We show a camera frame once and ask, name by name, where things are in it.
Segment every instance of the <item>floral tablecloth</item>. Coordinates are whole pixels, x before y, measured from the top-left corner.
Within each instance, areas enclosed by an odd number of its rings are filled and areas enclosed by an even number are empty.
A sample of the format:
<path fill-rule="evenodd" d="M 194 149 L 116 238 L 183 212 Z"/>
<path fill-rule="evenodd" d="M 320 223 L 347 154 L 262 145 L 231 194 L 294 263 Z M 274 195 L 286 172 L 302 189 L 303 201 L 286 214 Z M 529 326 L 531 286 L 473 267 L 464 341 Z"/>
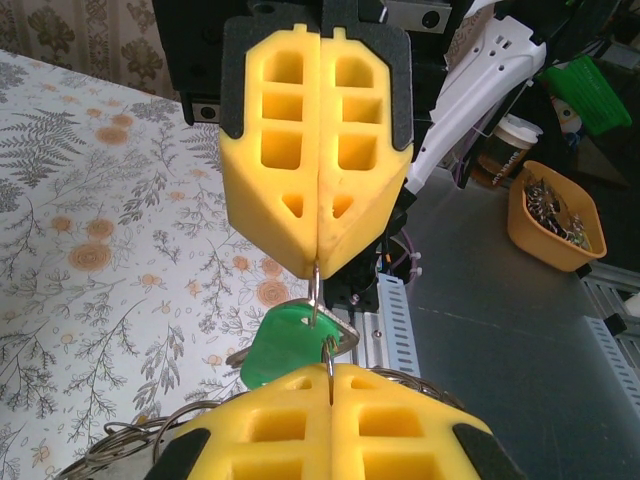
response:
<path fill-rule="evenodd" d="M 217 127 L 0 51 L 0 480 L 109 420 L 242 389 L 225 358 L 306 294 L 225 214 Z"/>

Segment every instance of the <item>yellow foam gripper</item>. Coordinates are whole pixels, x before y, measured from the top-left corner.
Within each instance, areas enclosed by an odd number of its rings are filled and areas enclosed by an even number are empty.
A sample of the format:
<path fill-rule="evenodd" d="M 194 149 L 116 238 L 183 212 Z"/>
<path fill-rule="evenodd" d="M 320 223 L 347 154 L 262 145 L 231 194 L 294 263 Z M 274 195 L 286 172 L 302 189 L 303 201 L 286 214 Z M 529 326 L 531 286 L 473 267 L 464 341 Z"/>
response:
<path fill-rule="evenodd" d="M 311 365 L 200 415 L 189 480 L 477 480 L 453 433 L 480 420 L 354 365 Z"/>
<path fill-rule="evenodd" d="M 245 67 L 244 133 L 220 133 L 231 225 L 296 276 L 317 259 L 330 277 L 384 231 L 411 161 L 392 144 L 389 68 L 303 24 Z"/>

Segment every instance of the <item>gray table surface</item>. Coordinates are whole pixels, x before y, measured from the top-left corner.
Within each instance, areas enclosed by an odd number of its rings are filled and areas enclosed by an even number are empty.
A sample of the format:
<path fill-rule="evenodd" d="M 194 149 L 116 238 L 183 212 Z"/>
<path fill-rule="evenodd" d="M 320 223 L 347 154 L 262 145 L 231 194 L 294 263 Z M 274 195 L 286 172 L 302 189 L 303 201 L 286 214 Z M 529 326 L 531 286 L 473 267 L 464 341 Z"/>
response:
<path fill-rule="evenodd" d="M 578 277 L 519 250 L 507 190 L 471 183 L 438 171 L 409 210 L 422 376 L 483 419 L 530 479 L 640 478 L 640 422 L 588 330 L 596 312 Z"/>

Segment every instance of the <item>green key tag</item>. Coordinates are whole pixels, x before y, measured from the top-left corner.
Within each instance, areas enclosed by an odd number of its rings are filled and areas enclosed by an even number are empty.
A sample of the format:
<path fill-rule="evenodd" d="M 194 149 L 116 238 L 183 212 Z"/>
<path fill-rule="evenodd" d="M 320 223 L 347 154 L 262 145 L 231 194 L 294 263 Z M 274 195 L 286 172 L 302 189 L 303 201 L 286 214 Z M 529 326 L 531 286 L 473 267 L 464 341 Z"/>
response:
<path fill-rule="evenodd" d="M 339 342 L 341 333 L 338 324 L 322 310 L 317 312 L 314 327 L 309 325 L 313 304 L 305 300 L 287 302 L 267 312 L 240 369 L 247 388 L 253 390 L 322 361 L 323 342 L 329 336 Z"/>

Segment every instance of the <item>orange plastic basket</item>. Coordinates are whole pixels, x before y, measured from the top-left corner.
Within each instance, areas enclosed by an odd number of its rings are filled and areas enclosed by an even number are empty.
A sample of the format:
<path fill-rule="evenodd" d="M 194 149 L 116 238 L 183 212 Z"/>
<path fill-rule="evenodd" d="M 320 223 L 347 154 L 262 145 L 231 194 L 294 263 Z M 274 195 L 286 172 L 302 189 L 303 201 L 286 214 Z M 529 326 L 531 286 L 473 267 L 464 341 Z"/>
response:
<path fill-rule="evenodd" d="M 529 214 L 524 193 L 525 169 L 520 172 L 509 190 L 509 236 L 513 243 L 545 263 L 562 270 L 572 272 L 585 263 L 607 254 L 600 219 L 593 199 L 581 187 L 558 172 L 541 163 L 529 160 L 524 163 L 526 169 L 538 178 L 544 178 L 562 197 L 571 212 L 577 213 L 584 224 L 585 232 L 591 244 L 591 251 L 577 247 L 542 227 Z"/>

